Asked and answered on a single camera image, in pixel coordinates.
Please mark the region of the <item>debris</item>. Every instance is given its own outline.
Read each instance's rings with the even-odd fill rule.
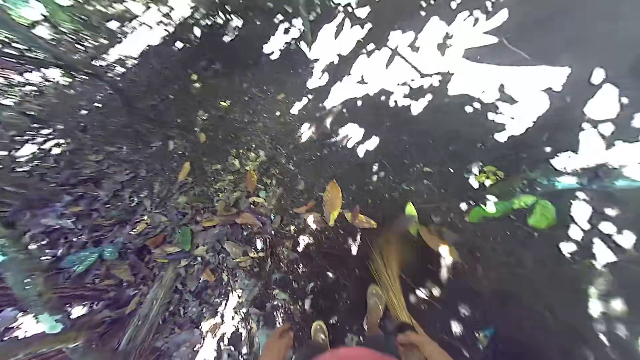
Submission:
[[[185,180],[187,175],[189,175],[189,171],[191,171],[191,162],[187,161],[182,165],[182,169],[180,173],[178,173],[178,182]]]
[[[315,205],[316,205],[315,201],[310,201],[307,205],[300,206],[299,208],[293,209],[293,212],[296,214],[304,214],[307,211],[309,211],[311,208],[313,208]]]
[[[251,169],[246,172],[246,189],[253,193],[258,185],[258,175]]]
[[[188,226],[181,227],[175,233],[175,239],[182,250],[189,251],[191,248],[191,229]]]
[[[145,244],[151,249],[155,249],[156,247],[162,245],[164,243],[164,238],[166,236],[164,234],[155,235],[153,238],[145,241]]]
[[[324,219],[329,226],[333,226],[342,208],[342,190],[335,180],[326,186],[323,197]]]

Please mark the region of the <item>hand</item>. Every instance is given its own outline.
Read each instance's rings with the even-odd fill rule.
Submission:
[[[259,360],[286,360],[287,353],[293,347],[291,324],[286,323],[275,329],[264,343]]]
[[[420,353],[429,360],[452,360],[451,356],[433,341],[429,336],[407,331],[396,338],[400,353],[411,348],[418,348]]]

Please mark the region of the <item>dead leaf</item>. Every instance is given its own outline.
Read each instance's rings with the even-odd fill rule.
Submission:
[[[112,261],[109,264],[109,271],[124,281],[133,281],[135,280],[133,275],[131,275],[131,269],[129,268],[129,264],[124,261]]]
[[[315,201],[310,201],[307,205],[300,206],[299,208],[293,209],[293,212],[296,214],[304,214],[307,211],[311,210],[316,205]]]
[[[211,282],[214,282],[216,280],[216,276],[211,272],[211,270],[209,270],[209,268],[204,269],[204,271],[202,272],[202,277]]]
[[[236,219],[236,222],[238,224],[248,224],[255,227],[262,226],[262,223],[260,223],[258,219],[255,218],[255,216],[249,213],[241,213],[240,216]]]
[[[359,227],[361,229],[375,229],[378,227],[378,223],[376,223],[373,219],[364,216],[363,214],[358,214],[358,217],[355,218],[355,216],[353,216],[353,214],[348,211],[343,211],[343,213],[347,220],[349,220],[349,222],[356,227]]]
[[[146,218],[144,220],[142,220],[141,222],[138,222],[136,224],[136,228],[133,229],[132,231],[130,231],[131,234],[137,235],[142,233],[142,230],[146,229],[147,226],[149,226],[149,224],[151,223],[151,219]]]
[[[207,333],[211,334],[211,336],[215,338],[216,333],[218,332],[221,326],[222,326],[222,323],[216,322],[215,324],[211,325]]]
[[[254,192],[255,187],[258,185],[258,175],[251,169],[246,172],[246,189],[249,192]]]
[[[189,175],[189,171],[191,171],[191,163],[189,161],[182,164],[182,170],[178,174],[178,182],[185,180],[187,175]]]
[[[333,226],[341,208],[342,190],[334,179],[326,186],[323,197],[324,219],[329,226]]]
[[[197,248],[197,249],[195,249],[193,251],[193,254],[195,256],[203,256],[206,253],[207,253],[207,247],[206,246],[201,246],[201,247],[199,247],[199,248]]]
[[[145,244],[147,244],[147,246],[150,247],[151,249],[155,249],[156,247],[164,243],[164,238],[165,238],[164,234],[158,234],[158,235],[155,235],[153,238],[147,240]]]
[[[124,311],[124,313],[128,314],[131,311],[134,311],[136,309],[136,306],[138,306],[139,302],[140,302],[140,294],[138,294],[136,297],[133,298],[133,300],[131,300],[131,302],[129,303],[129,306],[127,306],[127,309]]]

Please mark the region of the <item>straw broom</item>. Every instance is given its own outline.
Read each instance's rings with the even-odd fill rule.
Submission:
[[[406,229],[406,226],[399,226],[397,222],[390,231],[385,231],[382,237],[374,242],[369,267],[378,286],[385,294],[391,315],[397,321],[410,323],[419,334],[424,334],[406,308],[400,285],[400,273],[406,260],[405,254],[411,245],[406,240]]]

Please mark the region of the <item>fallen leaves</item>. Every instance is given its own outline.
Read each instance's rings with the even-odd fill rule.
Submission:
[[[249,169],[249,171],[246,172],[246,189],[249,190],[249,192],[254,192],[255,191],[255,187],[258,185],[258,175],[255,173],[255,171]]]
[[[299,208],[293,209],[293,212],[296,214],[304,214],[307,211],[311,210],[316,205],[315,201],[310,201],[307,205],[300,206]]]
[[[145,244],[151,249],[155,249],[156,247],[162,245],[164,243],[164,238],[166,236],[164,234],[155,235],[153,238],[145,241]]]
[[[347,220],[349,220],[349,222],[356,227],[359,227],[361,229],[375,229],[378,227],[378,223],[376,223],[371,218],[364,216],[363,214],[351,216],[352,213],[348,211],[343,211],[343,213]]]
[[[191,229],[188,226],[181,227],[175,233],[176,245],[182,250],[189,251],[191,248]]]
[[[243,225],[251,225],[251,226],[255,226],[255,227],[261,227],[262,224],[258,221],[258,219],[255,218],[255,216],[249,214],[249,213],[241,213],[240,216],[236,219],[236,222],[238,224],[243,224]]]
[[[109,271],[124,281],[133,282],[135,278],[131,275],[129,265],[124,261],[112,261],[109,264]]]
[[[323,196],[324,219],[329,226],[333,226],[342,208],[342,190],[335,180],[326,186]]]
[[[189,175],[189,171],[191,171],[191,162],[187,161],[182,164],[182,169],[178,173],[178,182],[185,180],[187,178],[187,175]]]
[[[216,280],[216,276],[211,272],[211,270],[209,270],[209,268],[204,269],[204,271],[202,272],[202,277],[211,282],[214,282]]]

